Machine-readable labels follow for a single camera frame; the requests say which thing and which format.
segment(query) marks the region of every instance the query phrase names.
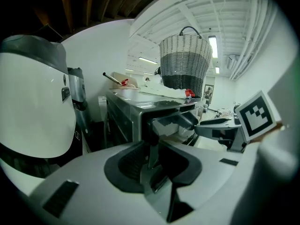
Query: white cloth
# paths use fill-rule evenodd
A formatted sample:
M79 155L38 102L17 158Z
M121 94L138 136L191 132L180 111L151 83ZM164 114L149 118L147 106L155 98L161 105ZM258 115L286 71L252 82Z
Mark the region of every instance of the white cloth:
M145 82L144 86L140 86L141 92L165 96L168 98L187 98L186 89L172 89L160 83L151 81Z

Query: black plastic panel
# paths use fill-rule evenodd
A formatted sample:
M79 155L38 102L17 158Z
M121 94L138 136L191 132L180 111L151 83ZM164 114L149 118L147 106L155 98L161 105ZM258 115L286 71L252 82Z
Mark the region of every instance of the black plastic panel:
M121 191L144 193L144 188L140 184L144 162L144 142L142 141L110 157L104 165L104 173L107 179Z
M176 191L176 187L172 186L171 203L167 217L167 222L171 223L179 218L184 217L190 212L194 211L186 202L181 202Z
M199 159L163 141L159 143L159 161L177 188L191 185L202 171Z
M206 121L200 122L200 125L221 124L221 123L227 122L228 120L230 120L230 119L220 118L220 119L206 120Z
M221 163L226 163L226 164L230 164L230 165L233 165L233 166L236 166L239 162L237 161L234 161L234 160L230 160L230 159L227 159L227 158L223 158L220 160Z
M78 186L79 184L76 182L65 181L45 203L43 208L59 218Z

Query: red object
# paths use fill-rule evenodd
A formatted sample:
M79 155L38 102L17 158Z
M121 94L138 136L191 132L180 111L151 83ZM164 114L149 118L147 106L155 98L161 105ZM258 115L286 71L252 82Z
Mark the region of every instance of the red object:
M128 84L128 78L125 79L125 80L123 80L123 81L121 82L121 84L122 84L122 86L127 86L127 84Z
M195 97L195 93L191 89L186 89L186 96L191 96L193 98Z

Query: stainless steel appliance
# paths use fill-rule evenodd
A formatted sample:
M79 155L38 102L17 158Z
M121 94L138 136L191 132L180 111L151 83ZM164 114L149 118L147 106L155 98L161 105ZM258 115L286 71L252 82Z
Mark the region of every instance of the stainless steel appliance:
M86 101L83 71L80 68L68 67L70 91L79 127L81 128L85 138L89 138L92 134L92 119Z
M162 118L176 112L190 111L195 117L203 110L200 98L175 99L139 92L134 89L111 89L106 94L107 113L115 145L149 140L146 136L151 119ZM174 135L180 143L196 141L194 130L187 130L179 124L169 124L160 128L165 137Z

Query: wicker basket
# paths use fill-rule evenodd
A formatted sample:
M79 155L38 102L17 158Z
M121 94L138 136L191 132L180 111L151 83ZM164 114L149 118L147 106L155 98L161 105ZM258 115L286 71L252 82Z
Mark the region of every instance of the wicker basket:
M212 48L198 35L171 36L160 47L160 69L164 85L173 89L191 89L201 97L205 74L210 65Z

